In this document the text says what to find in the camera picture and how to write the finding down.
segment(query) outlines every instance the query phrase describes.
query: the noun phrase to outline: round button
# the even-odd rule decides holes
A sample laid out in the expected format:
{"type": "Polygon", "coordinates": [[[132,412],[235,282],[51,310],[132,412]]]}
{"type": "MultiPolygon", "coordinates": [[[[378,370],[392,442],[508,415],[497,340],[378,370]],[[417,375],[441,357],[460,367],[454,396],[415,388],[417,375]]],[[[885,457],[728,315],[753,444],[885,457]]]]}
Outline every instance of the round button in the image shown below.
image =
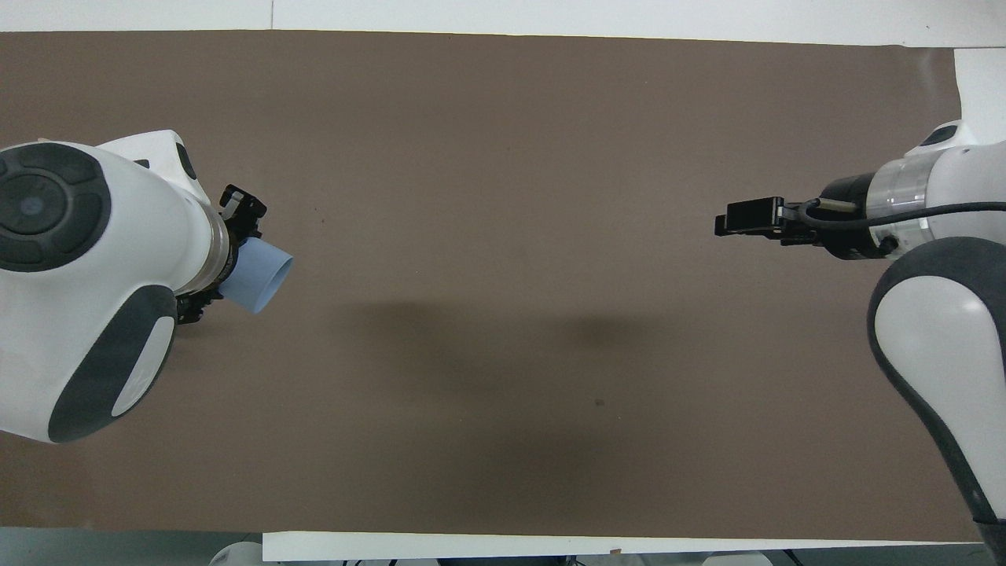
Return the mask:
{"type": "Polygon", "coordinates": [[[25,235],[41,233],[66,213],[59,183],[42,175],[19,175],[0,184],[0,225],[25,235]]]}

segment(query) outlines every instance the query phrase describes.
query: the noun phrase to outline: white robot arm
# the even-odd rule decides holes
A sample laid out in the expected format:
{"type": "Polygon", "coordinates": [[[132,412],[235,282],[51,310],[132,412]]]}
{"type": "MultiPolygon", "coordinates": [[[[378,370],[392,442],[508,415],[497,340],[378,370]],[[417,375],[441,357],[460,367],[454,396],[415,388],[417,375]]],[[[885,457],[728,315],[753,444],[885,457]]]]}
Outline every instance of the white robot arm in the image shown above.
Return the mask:
{"type": "Polygon", "coordinates": [[[224,202],[172,131],[0,151],[0,430],[95,432],[147,392],[176,324],[222,297],[265,307],[292,257],[256,237],[254,196],[224,202]]]}
{"type": "Polygon", "coordinates": [[[966,125],[944,124],[819,198],[729,204],[715,231],[895,259],[869,305],[870,347],[1006,566],[1006,142],[972,142],[966,125]]]}

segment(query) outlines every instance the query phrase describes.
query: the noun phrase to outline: gray floor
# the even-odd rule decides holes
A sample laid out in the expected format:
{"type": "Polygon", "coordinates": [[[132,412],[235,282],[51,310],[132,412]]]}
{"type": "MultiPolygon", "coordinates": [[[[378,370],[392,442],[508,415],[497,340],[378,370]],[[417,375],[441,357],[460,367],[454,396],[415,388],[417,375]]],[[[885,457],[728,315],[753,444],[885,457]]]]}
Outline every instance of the gray floor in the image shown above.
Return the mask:
{"type": "MultiPolygon", "coordinates": [[[[258,534],[126,532],[78,529],[0,528],[3,566],[206,566],[223,547],[258,534]]],[[[799,550],[804,566],[994,566],[981,545],[799,550]]],[[[783,552],[768,552],[774,566],[794,566],[783,552]]],[[[698,566],[704,555],[581,556],[586,566],[698,566]]],[[[431,566],[433,561],[402,561],[399,566],[431,566]]],[[[386,566],[366,561],[361,566],[386,566]]]]}

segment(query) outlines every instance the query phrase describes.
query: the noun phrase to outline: cable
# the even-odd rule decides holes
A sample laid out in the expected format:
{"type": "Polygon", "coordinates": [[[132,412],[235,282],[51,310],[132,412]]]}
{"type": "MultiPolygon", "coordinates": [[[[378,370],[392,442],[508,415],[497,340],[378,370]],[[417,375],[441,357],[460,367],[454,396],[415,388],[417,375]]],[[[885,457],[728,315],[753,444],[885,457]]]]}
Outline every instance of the cable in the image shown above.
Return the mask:
{"type": "Polygon", "coordinates": [[[786,556],[790,557],[790,560],[792,560],[794,564],[796,564],[797,566],[804,566],[804,563],[801,562],[799,558],[797,558],[797,554],[795,552],[793,552],[792,550],[784,550],[783,552],[786,553],[786,556]]]}
{"type": "Polygon", "coordinates": [[[1006,211],[1006,202],[959,202],[956,204],[943,204],[940,206],[933,206],[931,208],[920,208],[918,210],[909,210],[907,212],[898,212],[896,214],[889,214],[886,216],[879,216],[876,218],[862,218],[855,220],[822,220],[809,215],[808,210],[813,210],[821,204],[820,199],[811,198],[810,200],[804,202],[797,208],[797,214],[800,217],[800,221],[805,224],[816,227],[819,229],[863,229],[866,227],[871,227],[874,225],[883,225],[885,223],[894,223],[904,220],[913,220],[917,218],[927,218],[930,216],[939,216],[942,214],[953,214],[955,212],[981,212],[986,210],[999,210],[1006,211]]]}

